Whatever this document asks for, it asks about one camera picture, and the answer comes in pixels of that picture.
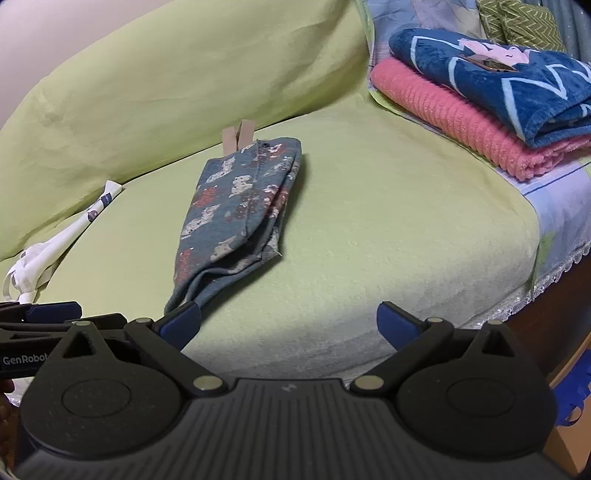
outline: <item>white cloth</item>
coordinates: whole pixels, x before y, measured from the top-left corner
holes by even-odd
[[[37,290],[49,282],[55,272],[60,257],[71,244],[88,228],[93,220],[110,204],[123,187],[114,181],[107,181],[100,198],[70,226],[50,238],[47,242],[31,245],[23,251],[18,261],[8,270],[4,279],[2,294],[6,301],[33,303]],[[12,298],[10,285],[19,292]]]

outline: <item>wooden bed frame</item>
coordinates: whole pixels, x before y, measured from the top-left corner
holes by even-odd
[[[507,320],[551,381],[591,332],[591,254]]]

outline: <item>mattress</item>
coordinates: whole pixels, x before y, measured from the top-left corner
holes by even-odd
[[[208,304],[184,349],[206,368],[348,381],[394,353],[376,328],[381,301],[460,326],[527,284],[540,237],[528,201],[455,143],[361,90],[257,132],[298,138],[303,167],[282,257]],[[196,181],[220,156],[217,145],[126,184],[38,301],[75,300],[85,316],[159,318]]]

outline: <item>floral cloth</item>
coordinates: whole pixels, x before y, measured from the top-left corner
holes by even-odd
[[[295,138],[257,140],[207,161],[181,230],[165,312],[190,300],[203,306],[280,254],[282,219],[300,164]]]

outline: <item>lace trim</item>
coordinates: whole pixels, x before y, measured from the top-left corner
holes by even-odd
[[[481,313],[480,315],[472,317],[464,325],[462,325],[462,328],[478,329],[489,320],[501,320],[503,322],[506,321],[511,315],[517,313],[528,303],[531,303],[537,297],[542,295],[544,290],[552,285],[552,283],[558,282],[562,274],[564,272],[568,272],[572,268],[573,264],[579,263],[581,259],[589,253],[590,249],[591,241],[576,249],[564,262],[559,264],[545,277],[541,278],[533,288],[533,297],[531,295],[531,289],[527,285],[523,285],[510,293],[508,297],[505,297],[503,300],[493,306],[493,308]]]

